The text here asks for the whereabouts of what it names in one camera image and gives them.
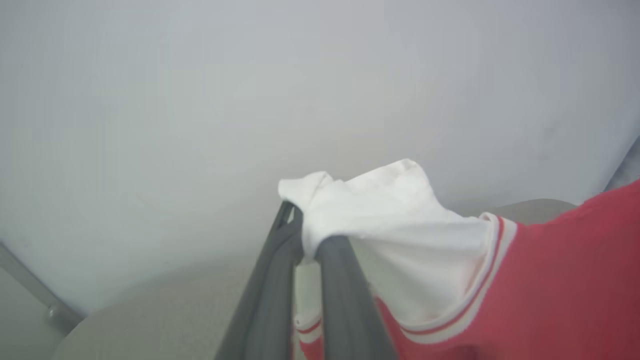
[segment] red fabric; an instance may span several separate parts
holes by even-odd
[[[474,321],[410,341],[378,301],[399,358],[640,359],[640,180],[543,225],[518,225]],[[322,344],[305,344],[320,360]]]

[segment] white backdrop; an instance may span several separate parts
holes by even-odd
[[[602,191],[637,1],[0,4],[0,238],[91,313],[254,254],[277,181],[419,162],[445,206]]]

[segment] white cloth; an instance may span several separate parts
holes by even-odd
[[[329,236],[349,236],[374,291],[408,328],[439,321],[463,303],[492,256],[492,221],[461,217],[443,208],[426,174],[411,160],[346,182],[326,172],[281,180],[278,192],[304,213],[305,255],[313,258]],[[318,286],[296,281],[296,294],[319,293]],[[320,303],[296,303],[296,325],[311,325]]]

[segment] red and white garment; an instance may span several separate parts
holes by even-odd
[[[402,160],[280,182],[313,258],[349,236],[400,359],[639,359],[640,181],[543,225],[443,208]],[[317,264],[296,269],[296,328],[322,358]]]

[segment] clothing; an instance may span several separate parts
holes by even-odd
[[[490,248],[452,306],[427,302],[430,317],[418,314],[422,323],[412,323],[403,316],[416,311],[415,304],[403,310],[397,298],[388,299],[372,284],[400,359],[640,358],[640,181],[602,193],[543,225],[487,213],[479,219],[488,235],[476,236]],[[372,242],[377,243],[353,242],[359,260],[356,244],[371,251]],[[436,250],[446,247],[432,243]],[[402,254],[388,258],[398,263]],[[370,280],[366,261],[361,265]],[[307,331],[301,338],[307,358],[320,359],[321,324],[296,326]]]

